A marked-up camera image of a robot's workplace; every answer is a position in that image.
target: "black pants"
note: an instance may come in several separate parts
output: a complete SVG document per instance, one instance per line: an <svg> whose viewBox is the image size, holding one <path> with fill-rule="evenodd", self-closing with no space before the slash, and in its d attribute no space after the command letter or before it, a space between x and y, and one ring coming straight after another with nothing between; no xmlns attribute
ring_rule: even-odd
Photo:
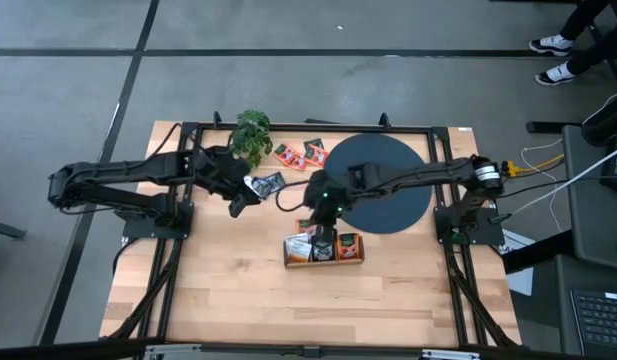
<svg viewBox="0 0 617 360"><path fill-rule="evenodd" d="M610 4L611 0L584 0L570 15L563 30L559 33L564 39L575 40L588 25ZM568 71L579 75L591 66L597 65L617 52L617 27L581 55L568 61Z"/></svg>

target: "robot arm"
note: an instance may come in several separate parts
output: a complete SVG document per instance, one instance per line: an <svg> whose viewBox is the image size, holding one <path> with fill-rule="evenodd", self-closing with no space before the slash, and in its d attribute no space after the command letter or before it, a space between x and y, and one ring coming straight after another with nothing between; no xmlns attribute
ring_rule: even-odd
<svg viewBox="0 0 617 360"><path fill-rule="evenodd" d="M243 181L249 171L244 159L235 159L232 151L223 146L154 154L142 161L80 162L50 176L48 200L62 210L84 204L106 205L124 220L149 217L156 226L169 226L178 216L177 200L172 194L147 196L105 185L141 181L163 186L194 183L230 201L230 215L237 217L247 205L259 204L257 194Z"/></svg>
<svg viewBox="0 0 617 360"><path fill-rule="evenodd" d="M331 228L358 199L390 196L410 187L443 184L458 184L467 190L464 198L453 205L451 223L455 227L474 223L474 213L483 202L503 193L497 164L473 156L410 169L365 163L348 168L345 174L320 170L311 176L303 203L314 209L313 224Z"/></svg>

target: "wooden table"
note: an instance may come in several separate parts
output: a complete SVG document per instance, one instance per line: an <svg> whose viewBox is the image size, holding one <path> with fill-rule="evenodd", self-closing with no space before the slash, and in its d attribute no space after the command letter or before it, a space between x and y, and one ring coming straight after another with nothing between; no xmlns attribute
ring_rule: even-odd
<svg viewBox="0 0 617 360"><path fill-rule="evenodd" d="M147 153L162 141L172 122L155 122ZM472 129L449 128L454 157L477 152ZM228 131L205 130L202 146L225 144ZM352 133L272 132L276 145L296 149L321 138L332 149ZM424 161L426 137L393 136L412 147ZM178 131L162 151L174 151ZM443 159L441 143L438 154ZM287 169L264 157L255 175L281 171L287 182L307 179L307 171ZM304 187L284 190L282 206L302 201ZM138 191L154 194L165 188L142 183ZM193 229L185 240L168 324L168 341L340 346L455 347L448 274L437 243L431 196L425 215L405 231L363 234L366 261L360 265L286 270L282 239L293 233L296 219L310 210L279 211L274 199L247 207L238 219L228 203L195 188ZM353 229L339 221L340 232ZM101 335L116 330L146 291L156 241L137 241L119 259ZM472 257L480 298L506 334L521 341L504 267L486 246L473 246ZM468 335L475 341L468 302L463 299ZM161 300L153 307L149 335L156 333Z"/></svg>

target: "person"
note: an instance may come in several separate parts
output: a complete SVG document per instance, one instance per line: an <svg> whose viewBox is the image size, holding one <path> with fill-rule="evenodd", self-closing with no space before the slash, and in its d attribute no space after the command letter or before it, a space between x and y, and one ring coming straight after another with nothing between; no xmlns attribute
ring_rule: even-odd
<svg viewBox="0 0 617 360"><path fill-rule="evenodd" d="M528 46L540 54L552 53L566 56L570 53L575 40L603 11L612 0L584 0L570 15L561 32L554 36L531 41ZM598 43L569 61L535 75L535 81L541 85L554 86L572 81L580 75L617 52L617 27Z"/></svg>

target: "table leg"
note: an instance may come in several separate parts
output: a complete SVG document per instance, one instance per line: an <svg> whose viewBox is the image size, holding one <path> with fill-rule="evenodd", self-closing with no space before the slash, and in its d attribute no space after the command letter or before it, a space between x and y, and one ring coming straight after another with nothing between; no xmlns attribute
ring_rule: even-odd
<svg viewBox="0 0 617 360"><path fill-rule="evenodd" d="M544 261L551 260L555 255L575 255L572 240L572 230L561 232L542 241L511 251L502 255L506 274L516 273Z"/></svg>
<svg viewBox="0 0 617 360"><path fill-rule="evenodd" d="M9 236L13 239L22 239L24 235L26 235L26 232L10 225L0 223L0 235Z"/></svg>

